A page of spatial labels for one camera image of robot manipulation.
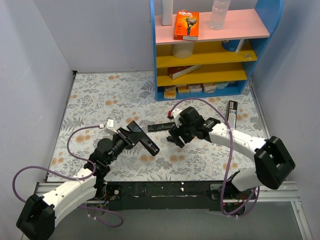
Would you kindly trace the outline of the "large black remote control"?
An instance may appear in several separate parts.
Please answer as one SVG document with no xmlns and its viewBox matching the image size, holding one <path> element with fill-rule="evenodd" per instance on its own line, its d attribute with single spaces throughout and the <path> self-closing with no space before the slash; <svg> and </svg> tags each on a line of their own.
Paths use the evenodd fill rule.
<svg viewBox="0 0 320 240">
<path fill-rule="evenodd" d="M 152 139 L 143 131 L 143 129 L 133 120 L 127 125 L 131 132 L 140 132 L 142 137 L 139 142 L 154 157 L 160 152 L 160 148 L 152 141 Z"/>
</svg>

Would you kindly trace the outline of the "black battery cover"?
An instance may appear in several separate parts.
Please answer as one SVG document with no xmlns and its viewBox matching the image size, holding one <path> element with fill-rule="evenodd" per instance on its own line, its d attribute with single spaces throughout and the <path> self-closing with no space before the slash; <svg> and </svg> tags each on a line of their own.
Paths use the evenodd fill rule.
<svg viewBox="0 0 320 240">
<path fill-rule="evenodd" d="M 166 139 L 167 139 L 168 142 L 172 142 L 172 143 L 175 142 L 175 140 L 174 140 L 174 138 L 172 136 L 168 136 Z"/>
</svg>

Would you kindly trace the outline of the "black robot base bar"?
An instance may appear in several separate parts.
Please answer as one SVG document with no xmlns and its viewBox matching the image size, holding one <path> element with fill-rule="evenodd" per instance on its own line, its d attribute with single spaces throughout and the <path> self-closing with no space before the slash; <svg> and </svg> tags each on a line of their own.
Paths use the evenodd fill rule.
<svg viewBox="0 0 320 240">
<path fill-rule="evenodd" d="M 110 211 L 204 209 L 220 211 L 221 180 L 110 181 L 92 198 Z"/>
</svg>

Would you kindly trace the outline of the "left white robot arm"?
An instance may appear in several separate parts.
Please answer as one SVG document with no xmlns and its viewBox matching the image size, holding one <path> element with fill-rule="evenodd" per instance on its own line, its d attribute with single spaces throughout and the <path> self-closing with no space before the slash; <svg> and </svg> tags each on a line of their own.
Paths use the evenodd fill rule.
<svg viewBox="0 0 320 240">
<path fill-rule="evenodd" d="M 112 139 L 101 139 L 88 162 L 74 177 L 41 196 L 33 194 L 25 201 L 16 227 L 30 240 L 49 239 L 69 213 L 87 200 L 101 200 L 106 196 L 104 178 L 110 171 L 110 164 L 145 135 L 142 130 L 120 127 L 113 131 Z"/>
</svg>

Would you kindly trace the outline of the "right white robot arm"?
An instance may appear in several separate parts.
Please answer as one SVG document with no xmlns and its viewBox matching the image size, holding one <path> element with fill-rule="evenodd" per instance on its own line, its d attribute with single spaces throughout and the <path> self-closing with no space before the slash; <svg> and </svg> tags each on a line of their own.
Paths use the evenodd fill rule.
<svg viewBox="0 0 320 240">
<path fill-rule="evenodd" d="M 212 190 L 216 197 L 237 199 L 245 191 L 261 186 L 277 190 L 296 167 L 283 141 L 276 136 L 265 139 L 230 130 L 215 118 L 204 119 L 194 107 L 174 109 L 168 118 L 174 120 L 169 134 L 178 147 L 198 138 L 228 147 L 254 162 L 253 168 L 237 171 L 225 184 Z"/>
</svg>

